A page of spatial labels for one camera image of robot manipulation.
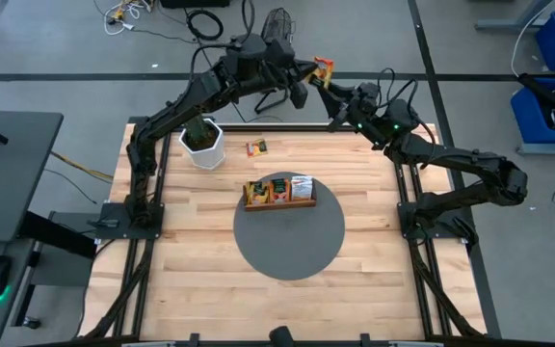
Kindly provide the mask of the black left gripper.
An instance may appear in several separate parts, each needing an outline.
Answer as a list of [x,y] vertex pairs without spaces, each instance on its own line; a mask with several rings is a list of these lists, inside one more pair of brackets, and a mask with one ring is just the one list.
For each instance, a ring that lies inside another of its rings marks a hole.
[[288,40],[265,40],[262,58],[263,89],[290,89],[290,100],[296,109],[303,109],[308,97],[307,84],[313,79],[317,64],[295,59],[295,51]]

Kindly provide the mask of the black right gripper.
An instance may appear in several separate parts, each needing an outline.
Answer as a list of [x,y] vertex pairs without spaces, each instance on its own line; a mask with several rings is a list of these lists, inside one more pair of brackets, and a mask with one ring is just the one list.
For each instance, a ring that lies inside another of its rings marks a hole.
[[328,131],[336,131],[346,120],[356,133],[362,135],[382,135],[379,128],[378,95],[374,84],[359,84],[357,87],[343,87],[334,83],[327,86],[320,80],[313,80],[327,110],[330,123]]

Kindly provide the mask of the yellow tea packet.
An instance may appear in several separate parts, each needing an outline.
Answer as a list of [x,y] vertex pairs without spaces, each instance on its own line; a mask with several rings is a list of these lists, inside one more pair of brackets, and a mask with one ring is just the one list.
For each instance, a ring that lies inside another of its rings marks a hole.
[[248,157],[256,157],[268,153],[266,141],[264,139],[257,139],[246,143],[246,152]]
[[269,184],[266,181],[249,181],[246,185],[248,205],[266,204],[269,195]]
[[316,68],[310,75],[309,81],[314,83],[317,87],[327,89],[331,82],[334,61],[315,56],[314,63],[316,64]]

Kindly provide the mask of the white orange Tazo tea packet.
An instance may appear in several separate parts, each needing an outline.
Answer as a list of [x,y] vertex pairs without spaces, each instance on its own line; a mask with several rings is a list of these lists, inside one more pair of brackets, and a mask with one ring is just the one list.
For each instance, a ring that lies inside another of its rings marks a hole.
[[290,179],[291,200],[310,200],[314,188],[312,176],[297,175]]

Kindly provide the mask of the wooden tea organizer box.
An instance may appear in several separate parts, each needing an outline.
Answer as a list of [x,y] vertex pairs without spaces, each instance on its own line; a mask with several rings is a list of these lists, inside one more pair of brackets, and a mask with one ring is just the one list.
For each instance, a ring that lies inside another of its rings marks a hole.
[[290,208],[302,208],[302,207],[314,207],[317,204],[317,193],[316,185],[312,184],[310,197],[307,200],[288,200],[286,202],[275,202],[271,200],[271,188],[272,184],[270,181],[262,181],[267,189],[267,196],[265,202],[254,203],[249,199],[249,191],[251,190],[252,183],[248,182],[243,185],[243,203],[244,209],[248,212],[252,211],[266,211],[266,210],[280,210],[280,209],[290,209]]

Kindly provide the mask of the black floor fan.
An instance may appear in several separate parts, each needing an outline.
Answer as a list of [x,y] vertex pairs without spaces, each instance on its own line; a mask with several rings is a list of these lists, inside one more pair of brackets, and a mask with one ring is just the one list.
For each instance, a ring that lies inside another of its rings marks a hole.
[[[277,39],[287,40],[289,43],[291,43],[293,35],[293,20],[288,11],[284,8],[276,8],[269,11],[263,24],[261,38],[267,43]],[[271,104],[263,105],[267,97],[270,94],[276,92],[277,90],[271,90],[263,94],[260,101],[254,107],[254,112],[257,115],[260,115],[262,112],[284,103],[289,96],[288,91],[284,90],[284,94],[281,99]]]

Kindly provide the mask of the black equipment case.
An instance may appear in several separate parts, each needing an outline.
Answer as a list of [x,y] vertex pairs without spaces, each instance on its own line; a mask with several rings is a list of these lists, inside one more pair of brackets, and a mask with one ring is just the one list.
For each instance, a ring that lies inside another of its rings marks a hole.
[[230,5],[231,0],[159,0],[167,9],[183,8],[223,8]]

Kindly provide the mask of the grey round placemat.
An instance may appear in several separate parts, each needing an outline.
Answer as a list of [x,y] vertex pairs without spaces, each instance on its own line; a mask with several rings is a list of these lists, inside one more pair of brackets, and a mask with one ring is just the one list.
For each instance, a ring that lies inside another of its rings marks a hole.
[[334,193],[314,181],[316,204],[247,211],[240,198],[233,233],[243,258],[257,272],[277,280],[303,280],[323,271],[345,239],[345,217]]

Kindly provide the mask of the grey desk foot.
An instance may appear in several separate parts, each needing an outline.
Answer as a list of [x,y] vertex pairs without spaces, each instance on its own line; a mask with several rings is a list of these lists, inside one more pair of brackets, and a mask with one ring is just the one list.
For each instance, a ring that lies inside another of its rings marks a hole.
[[481,30],[520,31],[524,28],[540,28],[546,23],[541,15],[554,0],[532,0],[522,14],[515,19],[480,19],[474,28]]

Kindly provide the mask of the large blue storage bin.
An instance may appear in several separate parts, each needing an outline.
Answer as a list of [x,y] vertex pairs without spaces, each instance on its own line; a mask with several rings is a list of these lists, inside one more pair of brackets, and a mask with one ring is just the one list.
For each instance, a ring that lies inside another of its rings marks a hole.
[[[555,78],[536,78],[555,96]],[[515,120],[525,144],[555,144],[555,104],[523,86],[511,98]]]

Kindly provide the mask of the black rounded object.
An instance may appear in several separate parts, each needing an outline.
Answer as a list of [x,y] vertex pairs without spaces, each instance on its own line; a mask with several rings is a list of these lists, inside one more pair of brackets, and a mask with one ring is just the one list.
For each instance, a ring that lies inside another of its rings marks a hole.
[[296,347],[295,340],[286,326],[279,326],[269,332],[273,347]]

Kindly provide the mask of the black desk with monitor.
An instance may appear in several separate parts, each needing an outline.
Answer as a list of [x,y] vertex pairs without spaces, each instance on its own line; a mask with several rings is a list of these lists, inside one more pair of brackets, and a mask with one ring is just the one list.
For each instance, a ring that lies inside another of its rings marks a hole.
[[15,238],[63,123],[60,113],[0,111],[0,242]]

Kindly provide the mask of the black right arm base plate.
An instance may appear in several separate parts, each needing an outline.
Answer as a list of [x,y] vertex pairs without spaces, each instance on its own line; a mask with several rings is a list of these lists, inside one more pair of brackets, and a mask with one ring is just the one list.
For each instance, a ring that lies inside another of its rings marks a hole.
[[416,210],[415,202],[397,205],[402,235],[405,239],[462,238],[475,236],[474,227],[460,210],[449,210],[438,217],[429,218]]

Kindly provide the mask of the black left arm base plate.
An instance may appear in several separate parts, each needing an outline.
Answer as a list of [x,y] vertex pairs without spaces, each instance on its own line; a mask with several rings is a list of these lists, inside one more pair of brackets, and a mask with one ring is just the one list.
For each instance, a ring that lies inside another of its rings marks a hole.
[[139,227],[132,224],[125,205],[120,203],[104,203],[100,216],[92,221],[96,228],[96,236],[100,239],[156,239],[161,236],[164,204],[150,206],[152,219],[149,225]]

